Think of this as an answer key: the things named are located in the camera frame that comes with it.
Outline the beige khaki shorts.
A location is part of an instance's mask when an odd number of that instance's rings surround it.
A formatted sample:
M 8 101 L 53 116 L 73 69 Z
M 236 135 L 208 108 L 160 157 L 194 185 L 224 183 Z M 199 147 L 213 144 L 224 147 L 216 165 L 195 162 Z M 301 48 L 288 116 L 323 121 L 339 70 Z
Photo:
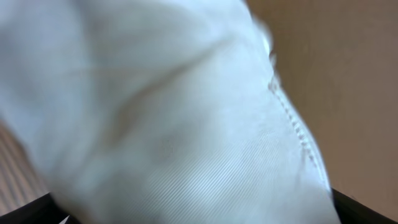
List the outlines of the beige khaki shorts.
M 242 0 L 1 2 L 1 119 L 82 223 L 338 223 Z

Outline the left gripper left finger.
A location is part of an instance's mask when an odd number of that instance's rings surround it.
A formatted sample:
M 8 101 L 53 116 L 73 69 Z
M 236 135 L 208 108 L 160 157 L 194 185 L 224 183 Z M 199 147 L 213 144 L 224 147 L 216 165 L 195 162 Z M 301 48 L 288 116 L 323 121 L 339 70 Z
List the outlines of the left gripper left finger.
M 50 194 L 46 194 L 21 208 L 1 216 L 1 224 L 80 224 L 62 210 Z

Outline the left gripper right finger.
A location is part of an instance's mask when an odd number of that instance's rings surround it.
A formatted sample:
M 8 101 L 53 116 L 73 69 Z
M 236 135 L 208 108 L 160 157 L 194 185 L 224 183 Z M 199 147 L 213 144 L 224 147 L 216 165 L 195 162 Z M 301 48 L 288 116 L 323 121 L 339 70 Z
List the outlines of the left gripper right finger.
M 332 189 L 333 202 L 342 224 L 397 224 L 343 193 Z

